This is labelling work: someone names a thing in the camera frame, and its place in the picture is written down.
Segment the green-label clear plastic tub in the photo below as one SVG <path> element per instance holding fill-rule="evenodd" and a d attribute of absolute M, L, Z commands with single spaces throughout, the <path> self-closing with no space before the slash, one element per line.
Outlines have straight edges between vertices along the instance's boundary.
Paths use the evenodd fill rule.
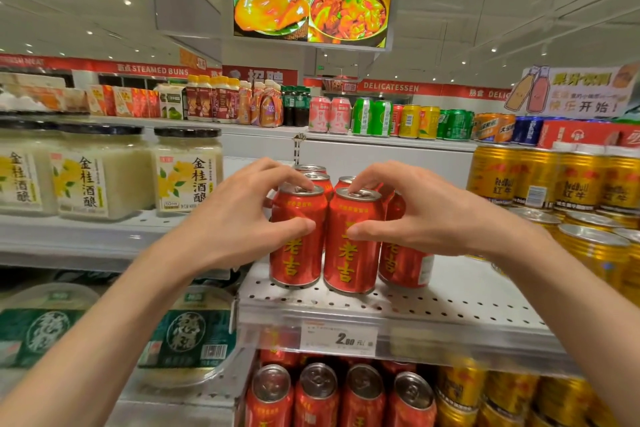
<path fill-rule="evenodd" d="M 141 353 L 140 381 L 158 389 L 192 387 L 222 372 L 236 350 L 233 301 L 208 285 L 182 291 Z"/>
<path fill-rule="evenodd" d="M 100 298 L 87 286 L 51 282 L 0 305 L 0 370 L 30 369 Z"/>

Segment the orange drink cans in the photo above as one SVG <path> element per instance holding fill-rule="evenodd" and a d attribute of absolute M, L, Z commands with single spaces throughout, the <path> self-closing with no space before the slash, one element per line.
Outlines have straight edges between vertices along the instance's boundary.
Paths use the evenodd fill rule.
<path fill-rule="evenodd" d="M 511 142 L 516 115 L 484 113 L 474 116 L 471 139 L 485 142 Z"/>

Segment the row of gold drink cans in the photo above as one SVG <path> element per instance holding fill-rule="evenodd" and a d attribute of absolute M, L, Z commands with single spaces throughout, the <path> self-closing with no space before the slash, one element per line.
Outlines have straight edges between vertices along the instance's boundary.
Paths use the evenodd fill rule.
<path fill-rule="evenodd" d="M 436 427 L 621 427 L 582 378 L 487 370 L 466 358 L 438 370 Z"/>

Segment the red herbal tea can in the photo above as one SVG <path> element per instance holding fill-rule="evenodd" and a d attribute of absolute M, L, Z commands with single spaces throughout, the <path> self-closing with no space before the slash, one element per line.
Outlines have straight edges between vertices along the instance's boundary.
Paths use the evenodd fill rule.
<path fill-rule="evenodd" d="M 293 238 L 269 255 L 269 274 L 279 286 L 310 286 L 322 273 L 323 249 L 328 201 L 324 188 L 315 185 L 312 190 L 283 183 L 273 199 L 273 223 L 292 218 L 313 220 L 313 232 Z"/>
<path fill-rule="evenodd" d="M 381 243 L 357 241 L 347 234 L 354 224 L 383 220 L 381 195 L 363 188 L 337 188 L 326 218 L 323 276 L 327 286 L 345 294 L 368 294 L 378 276 Z"/>

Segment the black-lidded rice wine jar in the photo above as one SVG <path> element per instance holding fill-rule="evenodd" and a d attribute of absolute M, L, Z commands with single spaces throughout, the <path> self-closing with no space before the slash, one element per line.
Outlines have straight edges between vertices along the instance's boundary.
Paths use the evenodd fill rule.
<path fill-rule="evenodd" d="M 152 147 L 156 213 L 178 216 L 196 209 L 223 180 L 217 127 L 158 126 Z"/>
<path fill-rule="evenodd" d="M 61 123 L 50 153 L 58 215 L 121 221 L 155 203 L 154 166 L 144 128 L 131 124 Z"/>
<path fill-rule="evenodd" d="M 53 121 L 0 118 L 0 214 L 58 213 L 50 153 L 59 137 Z"/>

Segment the person's right forearm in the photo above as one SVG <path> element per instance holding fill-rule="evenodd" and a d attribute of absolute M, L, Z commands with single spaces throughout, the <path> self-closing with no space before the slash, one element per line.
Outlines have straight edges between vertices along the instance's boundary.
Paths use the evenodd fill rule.
<path fill-rule="evenodd" d="M 518 287 L 621 427 L 640 427 L 640 308 L 550 234 L 510 213 L 494 261 Z"/>

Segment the person's left hand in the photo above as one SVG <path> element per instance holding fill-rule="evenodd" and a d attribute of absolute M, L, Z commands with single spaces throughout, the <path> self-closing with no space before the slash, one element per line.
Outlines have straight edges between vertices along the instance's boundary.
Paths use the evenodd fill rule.
<path fill-rule="evenodd" d="M 246 258 L 249 235 L 245 225 L 253 217 L 266 218 L 263 207 L 268 194 L 285 182 L 314 188 L 309 178 L 270 158 L 252 162 L 215 188 L 166 236 L 170 245 L 175 245 L 178 264 L 188 276 L 194 278 L 212 269 L 236 268 L 260 259 Z"/>

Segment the stack of gold drink cans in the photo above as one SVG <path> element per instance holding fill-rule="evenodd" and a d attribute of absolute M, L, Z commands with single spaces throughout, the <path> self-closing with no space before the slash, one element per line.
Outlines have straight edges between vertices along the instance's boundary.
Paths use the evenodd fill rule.
<path fill-rule="evenodd" d="M 481 142 L 466 189 L 547 229 L 568 253 L 640 303 L 640 232 L 596 213 L 609 165 L 604 146 L 557 142 L 522 148 Z"/>

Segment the yellow drink can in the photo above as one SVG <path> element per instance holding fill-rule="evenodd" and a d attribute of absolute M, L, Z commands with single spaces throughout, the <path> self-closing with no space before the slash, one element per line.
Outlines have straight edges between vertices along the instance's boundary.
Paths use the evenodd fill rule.
<path fill-rule="evenodd" d="M 420 132 L 420 105 L 404 105 L 399 121 L 398 136 L 403 139 L 417 139 Z"/>
<path fill-rule="evenodd" d="M 418 138 L 422 140 L 436 140 L 441 108 L 434 106 L 420 107 Z"/>

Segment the white long display shelf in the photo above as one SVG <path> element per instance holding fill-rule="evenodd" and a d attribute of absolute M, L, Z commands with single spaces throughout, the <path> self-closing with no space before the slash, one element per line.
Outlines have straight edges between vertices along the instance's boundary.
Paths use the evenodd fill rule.
<path fill-rule="evenodd" d="M 348 144 L 364 144 L 394 148 L 435 149 L 447 151 L 459 151 L 472 153 L 477 143 L 472 140 L 453 141 L 442 139 L 406 139 L 400 137 L 372 137 L 335 133 L 315 133 L 308 131 L 307 127 L 278 126 L 261 127 L 251 124 L 235 123 L 211 123 L 198 121 L 183 121 L 166 118 L 136 118 L 117 116 L 71 115 L 72 121 L 81 123 L 103 124 L 133 124 L 148 128 L 160 126 L 193 127 L 193 128 L 220 128 L 223 137 L 270 137 L 294 140 L 300 137 L 305 142 L 336 142 Z"/>

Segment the row of red-orange cartons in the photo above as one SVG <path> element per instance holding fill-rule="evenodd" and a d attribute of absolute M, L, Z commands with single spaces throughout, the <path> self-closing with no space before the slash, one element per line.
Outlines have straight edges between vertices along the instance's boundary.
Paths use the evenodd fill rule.
<path fill-rule="evenodd" d="M 86 91 L 91 115 L 135 118 L 161 116 L 159 93 L 112 85 L 91 85 Z"/>

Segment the white price tag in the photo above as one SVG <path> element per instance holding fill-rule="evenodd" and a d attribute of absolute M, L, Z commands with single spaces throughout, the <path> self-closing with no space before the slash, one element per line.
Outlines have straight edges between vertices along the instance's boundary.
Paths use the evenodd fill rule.
<path fill-rule="evenodd" d="M 326 355 L 375 358 L 378 331 L 374 326 L 304 320 L 300 350 Z"/>

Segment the row of red drink cans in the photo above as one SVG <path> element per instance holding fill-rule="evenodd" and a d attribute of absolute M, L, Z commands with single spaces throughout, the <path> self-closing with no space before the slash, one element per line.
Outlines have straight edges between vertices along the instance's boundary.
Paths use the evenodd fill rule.
<path fill-rule="evenodd" d="M 260 334 L 243 427 L 436 427 L 436 394 L 417 364 L 300 353 Z"/>

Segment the person's left forearm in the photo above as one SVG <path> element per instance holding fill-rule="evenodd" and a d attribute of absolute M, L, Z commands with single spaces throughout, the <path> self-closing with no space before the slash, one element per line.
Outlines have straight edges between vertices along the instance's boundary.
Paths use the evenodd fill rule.
<path fill-rule="evenodd" d="M 104 427 L 159 321 L 212 267 L 196 245 L 141 253 L 0 402 L 0 427 Z"/>

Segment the white perforated metal shelf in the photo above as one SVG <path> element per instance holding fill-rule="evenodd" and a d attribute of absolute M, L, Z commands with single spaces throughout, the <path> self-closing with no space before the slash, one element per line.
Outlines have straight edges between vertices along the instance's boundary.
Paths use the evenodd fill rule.
<path fill-rule="evenodd" d="M 378 278 L 369 294 L 340 293 L 323 278 L 279 286 L 268 259 L 253 264 L 237 293 L 238 339 L 260 348 L 260 334 L 270 329 L 280 334 L 278 347 L 309 353 L 300 350 L 304 320 L 374 326 L 372 359 L 458 367 L 469 358 L 487 370 L 581 376 L 516 286 L 490 263 L 468 257 L 437 256 L 425 287 L 394 287 Z"/>

